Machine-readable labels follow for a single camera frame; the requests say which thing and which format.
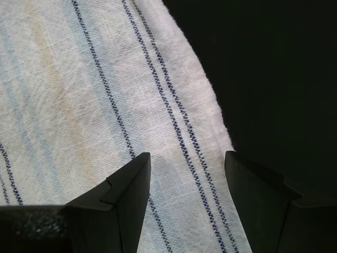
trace black background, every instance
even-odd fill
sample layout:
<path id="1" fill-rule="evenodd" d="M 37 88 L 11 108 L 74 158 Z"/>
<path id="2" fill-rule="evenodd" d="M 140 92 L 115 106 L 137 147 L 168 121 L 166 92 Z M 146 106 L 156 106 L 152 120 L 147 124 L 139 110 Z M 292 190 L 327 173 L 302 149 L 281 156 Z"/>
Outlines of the black background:
<path id="1" fill-rule="evenodd" d="M 328 1 L 164 0 L 234 148 L 337 196 L 337 12 Z"/>

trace fabric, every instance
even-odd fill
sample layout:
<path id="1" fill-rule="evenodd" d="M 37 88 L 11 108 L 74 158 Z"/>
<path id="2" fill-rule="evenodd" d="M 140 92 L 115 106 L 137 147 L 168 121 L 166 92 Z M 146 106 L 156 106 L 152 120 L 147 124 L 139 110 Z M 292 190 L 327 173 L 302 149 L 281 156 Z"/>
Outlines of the fabric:
<path id="1" fill-rule="evenodd" d="M 0 204 L 65 204 L 142 152 L 139 252 L 250 252 L 210 83 L 160 0 L 0 1 Z"/>

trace striped cloth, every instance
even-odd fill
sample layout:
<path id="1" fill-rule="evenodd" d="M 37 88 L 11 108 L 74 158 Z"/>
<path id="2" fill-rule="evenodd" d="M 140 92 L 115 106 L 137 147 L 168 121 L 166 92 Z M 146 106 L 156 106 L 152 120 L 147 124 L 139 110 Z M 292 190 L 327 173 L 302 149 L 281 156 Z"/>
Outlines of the striped cloth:
<path id="1" fill-rule="evenodd" d="M 142 152 L 139 252 L 250 252 L 214 92 L 160 0 L 0 1 L 0 204 L 65 204 Z"/>

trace tan stain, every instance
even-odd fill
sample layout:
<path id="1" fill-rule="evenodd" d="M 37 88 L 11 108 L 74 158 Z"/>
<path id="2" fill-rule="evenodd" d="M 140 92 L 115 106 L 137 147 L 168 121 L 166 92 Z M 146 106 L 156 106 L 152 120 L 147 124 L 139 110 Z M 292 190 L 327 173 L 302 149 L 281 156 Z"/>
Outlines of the tan stain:
<path id="1" fill-rule="evenodd" d="M 95 178 L 90 177 L 90 173 L 85 173 L 92 171 L 94 167 L 92 164 L 91 153 L 85 142 L 85 137 L 81 134 L 81 126 L 77 122 L 76 115 L 73 113 L 72 105 L 66 98 L 66 91 L 63 85 L 63 80 L 53 61 L 52 52 L 47 45 L 44 31 L 41 27 L 38 14 L 35 12 L 32 1 L 26 0 L 25 7 L 29 15 L 28 22 L 33 31 L 35 43 L 39 48 L 41 63 L 46 69 L 47 75 L 51 83 L 51 87 L 54 90 L 55 96 L 57 97 L 57 100 L 59 102 L 59 108 L 60 110 L 62 110 L 63 116 L 65 116 L 68 122 L 70 136 L 72 141 L 74 142 L 74 147 L 78 154 L 81 166 L 83 167 L 82 174 L 86 178 L 88 185 L 92 186 L 93 184 L 97 183 L 97 181 L 95 180 Z"/>

